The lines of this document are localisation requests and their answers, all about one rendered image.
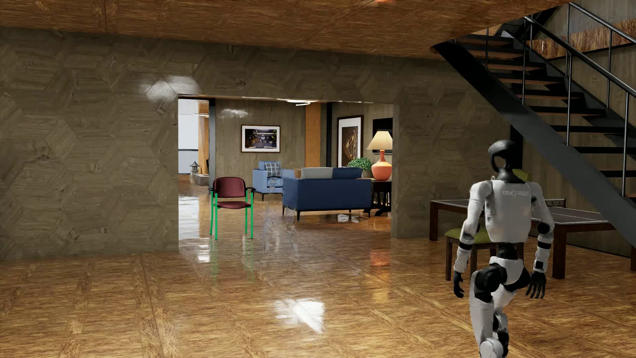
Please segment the white robot leg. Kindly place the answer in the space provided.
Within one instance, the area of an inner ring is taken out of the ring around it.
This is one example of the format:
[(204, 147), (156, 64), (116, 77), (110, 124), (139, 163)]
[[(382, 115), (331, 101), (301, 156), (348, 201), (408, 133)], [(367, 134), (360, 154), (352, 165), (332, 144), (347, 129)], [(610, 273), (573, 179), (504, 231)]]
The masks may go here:
[(492, 294), (507, 278), (498, 264), (473, 272), (470, 280), (469, 307), (471, 324), (480, 358), (503, 358), (504, 346), (494, 337), (494, 298)]
[(507, 331), (507, 316), (503, 312), (503, 308), (510, 303), (518, 290), (529, 285), (530, 275), (522, 259), (491, 256), (490, 264), (497, 264), (503, 267), (506, 275), (506, 278), (492, 294), (495, 310), (493, 330), (497, 335), (497, 339), (503, 345), (503, 358), (505, 358), (508, 353), (509, 335)]

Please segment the maroon chair with green legs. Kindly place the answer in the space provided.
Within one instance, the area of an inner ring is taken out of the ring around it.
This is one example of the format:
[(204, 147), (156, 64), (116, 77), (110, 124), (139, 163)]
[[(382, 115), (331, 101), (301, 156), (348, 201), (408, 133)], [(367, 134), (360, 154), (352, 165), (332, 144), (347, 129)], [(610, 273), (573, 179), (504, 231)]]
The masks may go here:
[(210, 235), (218, 239), (218, 209), (245, 209), (245, 233), (247, 233), (247, 213), (249, 212), (250, 238), (254, 234), (254, 187), (248, 187), (245, 181), (237, 176), (216, 178), (209, 189), (211, 196)]

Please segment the white right robot leg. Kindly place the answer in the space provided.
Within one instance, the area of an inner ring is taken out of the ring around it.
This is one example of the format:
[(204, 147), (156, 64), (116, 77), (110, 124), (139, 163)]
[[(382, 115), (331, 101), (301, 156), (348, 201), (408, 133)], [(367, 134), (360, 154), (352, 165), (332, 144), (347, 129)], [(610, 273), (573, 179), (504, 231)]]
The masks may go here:
[(493, 330), (497, 335), (497, 339), (503, 345), (503, 358), (505, 358), (508, 353), (509, 335), (507, 331), (507, 316), (503, 312), (503, 308), (510, 303), (518, 290), (529, 285), (530, 275), (522, 259), (491, 256), (490, 264), (497, 264), (503, 267), (506, 275), (506, 278), (492, 294), (495, 310)]

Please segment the orange table lamp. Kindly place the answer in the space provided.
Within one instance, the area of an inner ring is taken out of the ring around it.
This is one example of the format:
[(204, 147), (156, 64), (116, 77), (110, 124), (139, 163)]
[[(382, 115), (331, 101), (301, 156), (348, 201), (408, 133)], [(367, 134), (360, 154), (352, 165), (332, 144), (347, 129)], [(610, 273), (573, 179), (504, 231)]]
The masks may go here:
[(377, 131), (367, 146), (367, 150), (380, 151), (380, 158), (371, 166), (376, 181), (387, 181), (392, 175), (392, 164), (385, 159), (386, 150), (393, 150), (393, 138), (388, 131)]

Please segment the green potted plant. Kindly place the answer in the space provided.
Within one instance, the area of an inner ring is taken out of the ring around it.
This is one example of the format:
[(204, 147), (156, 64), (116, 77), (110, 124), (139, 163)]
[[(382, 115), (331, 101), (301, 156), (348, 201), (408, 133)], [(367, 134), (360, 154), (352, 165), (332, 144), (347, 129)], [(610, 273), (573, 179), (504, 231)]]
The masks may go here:
[(366, 157), (357, 157), (353, 160), (351, 160), (348, 164), (347, 167), (358, 167), (362, 169), (362, 177), (363, 178), (373, 178), (374, 175), (372, 174), (371, 171), (371, 166), (372, 163), (371, 161), (366, 158)]

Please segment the black staircase with wooden treads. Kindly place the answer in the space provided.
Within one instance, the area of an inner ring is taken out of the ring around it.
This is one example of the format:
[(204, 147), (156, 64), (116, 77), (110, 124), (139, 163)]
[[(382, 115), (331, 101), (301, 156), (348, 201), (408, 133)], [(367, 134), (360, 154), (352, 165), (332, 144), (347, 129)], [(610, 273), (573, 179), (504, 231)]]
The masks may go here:
[(578, 153), (574, 147), (566, 145), (560, 134), (548, 124), (549, 120), (562, 120), (563, 117), (534, 113), (513, 94), (509, 84), (504, 84), (495, 77), (495, 70), (489, 71), (458, 42), (461, 38), (436, 44), (433, 51), (448, 61), (526, 142), (630, 242), (631, 270), (636, 271), (636, 203), (622, 196), (617, 186), (593, 167), (593, 163), (598, 160), (606, 161), (609, 168), (614, 167), (610, 161), (615, 160), (620, 167), (622, 155), (613, 157), (611, 154)]

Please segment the blue sofa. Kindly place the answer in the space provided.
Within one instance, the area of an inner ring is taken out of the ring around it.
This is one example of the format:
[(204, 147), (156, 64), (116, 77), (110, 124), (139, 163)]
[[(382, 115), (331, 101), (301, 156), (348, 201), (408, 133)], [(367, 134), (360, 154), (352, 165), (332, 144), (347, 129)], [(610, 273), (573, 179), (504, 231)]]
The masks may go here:
[(296, 211), (367, 209), (371, 207), (372, 183), (358, 167), (334, 167), (330, 179), (284, 178), (282, 206)]

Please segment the metal stair railing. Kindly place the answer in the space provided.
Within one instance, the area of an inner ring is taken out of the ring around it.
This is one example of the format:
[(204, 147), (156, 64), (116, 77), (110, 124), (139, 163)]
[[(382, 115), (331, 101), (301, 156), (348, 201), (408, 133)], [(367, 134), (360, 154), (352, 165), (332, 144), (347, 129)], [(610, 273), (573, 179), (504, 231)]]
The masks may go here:
[(618, 50), (636, 48), (636, 19), (616, 25), (576, 3), (567, 9), (566, 35), (545, 26), (557, 8), (459, 39), (469, 53), (540, 116), (578, 153), (622, 155), (593, 167), (636, 203), (636, 61), (622, 61)]

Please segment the tall framed picture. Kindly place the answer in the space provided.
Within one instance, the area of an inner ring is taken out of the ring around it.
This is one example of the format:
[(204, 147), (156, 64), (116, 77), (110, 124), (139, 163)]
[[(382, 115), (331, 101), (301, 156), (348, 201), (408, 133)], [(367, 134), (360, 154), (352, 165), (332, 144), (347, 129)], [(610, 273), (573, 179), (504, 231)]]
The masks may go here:
[(338, 117), (338, 167), (346, 167), (352, 160), (364, 157), (363, 118), (363, 115)]

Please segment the black robot head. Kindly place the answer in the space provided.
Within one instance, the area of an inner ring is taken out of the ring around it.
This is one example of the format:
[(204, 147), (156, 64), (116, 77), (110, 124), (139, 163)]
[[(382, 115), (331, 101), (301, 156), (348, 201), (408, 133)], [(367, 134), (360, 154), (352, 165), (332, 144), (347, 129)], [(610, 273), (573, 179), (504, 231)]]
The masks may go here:
[[(511, 167), (515, 148), (516, 145), (511, 140), (499, 140), (489, 147), (490, 164), (493, 170), (497, 171), (498, 174), (496, 177), (493, 177), (492, 180), (500, 180), (505, 183), (525, 183), (525, 181), (514, 174), (513, 168)], [(497, 157), (504, 160), (502, 167), (497, 166)]]

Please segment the wide framed picture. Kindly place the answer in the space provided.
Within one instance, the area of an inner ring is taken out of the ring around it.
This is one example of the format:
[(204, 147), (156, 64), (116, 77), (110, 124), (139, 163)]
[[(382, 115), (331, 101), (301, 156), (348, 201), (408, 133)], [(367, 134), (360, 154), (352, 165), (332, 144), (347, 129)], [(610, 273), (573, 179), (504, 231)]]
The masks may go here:
[(242, 125), (241, 152), (280, 153), (280, 126)]

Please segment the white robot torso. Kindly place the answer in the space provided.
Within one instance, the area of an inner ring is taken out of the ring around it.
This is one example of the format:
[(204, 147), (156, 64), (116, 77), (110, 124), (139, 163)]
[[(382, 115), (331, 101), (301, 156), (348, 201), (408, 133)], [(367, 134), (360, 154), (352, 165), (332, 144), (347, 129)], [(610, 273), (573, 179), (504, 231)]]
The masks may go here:
[(485, 199), (485, 224), (491, 242), (524, 243), (531, 226), (530, 183), (490, 180), (492, 193)]

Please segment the light wooden column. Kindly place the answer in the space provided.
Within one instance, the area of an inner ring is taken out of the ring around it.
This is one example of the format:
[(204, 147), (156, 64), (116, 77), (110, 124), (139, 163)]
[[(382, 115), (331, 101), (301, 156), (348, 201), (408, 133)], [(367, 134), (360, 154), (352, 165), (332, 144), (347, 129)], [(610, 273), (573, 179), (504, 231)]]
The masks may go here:
[(321, 166), (321, 103), (305, 106), (305, 167)]

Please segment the green cushioned wooden chair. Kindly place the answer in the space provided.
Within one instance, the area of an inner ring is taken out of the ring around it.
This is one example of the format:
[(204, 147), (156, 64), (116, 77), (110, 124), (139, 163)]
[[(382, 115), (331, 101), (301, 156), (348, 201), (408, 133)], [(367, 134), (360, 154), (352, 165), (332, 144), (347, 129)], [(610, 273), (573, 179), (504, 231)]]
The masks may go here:
[[(524, 172), (521, 169), (513, 169), (515, 175), (528, 182), (531, 180), (531, 175)], [(436, 201), (437, 209), (443, 209), (446, 211), (464, 213), (467, 211), (467, 199), (455, 199), (455, 200), (438, 200)], [(450, 281), (452, 276), (453, 267), (453, 245), (459, 245), (460, 241), (460, 229), (452, 229), (444, 234), (446, 238), (446, 262), (445, 262), (445, 280)], [(490, 256), (497, 255), (497, 243), (493, 243), (489, 239), (489, 235), (485, 229), (479, 229), (475, 237), (475, 244), (470, 253), (470, 273), (476, 271), (477, 265), (477, 251), (482, 249), (489, 249)]]

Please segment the white left robot leg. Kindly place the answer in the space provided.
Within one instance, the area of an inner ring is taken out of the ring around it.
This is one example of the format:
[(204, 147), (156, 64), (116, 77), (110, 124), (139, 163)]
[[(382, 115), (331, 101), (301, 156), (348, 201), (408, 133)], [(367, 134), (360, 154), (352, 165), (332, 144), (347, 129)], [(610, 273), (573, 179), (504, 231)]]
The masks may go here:
[(473, 272), (470, 280), (469, 307), (471, 324), (480, 358), (503, 358), (504, 346), (494, 337), (494, 298), (492, 294), (507, 278), (498, 264)]

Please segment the dark wooden side table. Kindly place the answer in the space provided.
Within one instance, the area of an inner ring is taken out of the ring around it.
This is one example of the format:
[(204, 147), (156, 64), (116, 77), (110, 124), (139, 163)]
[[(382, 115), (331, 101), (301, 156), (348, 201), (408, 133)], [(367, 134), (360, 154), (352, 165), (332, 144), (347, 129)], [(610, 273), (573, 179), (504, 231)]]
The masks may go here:
[(391, 212), (392, 182), (377, 181), (374, 178), (368, 178), (368, 180), (372, 183), (371, 207), (364, 209), (363, 212), (370, 214), (372, 209), (377, 209), (375, 216)]

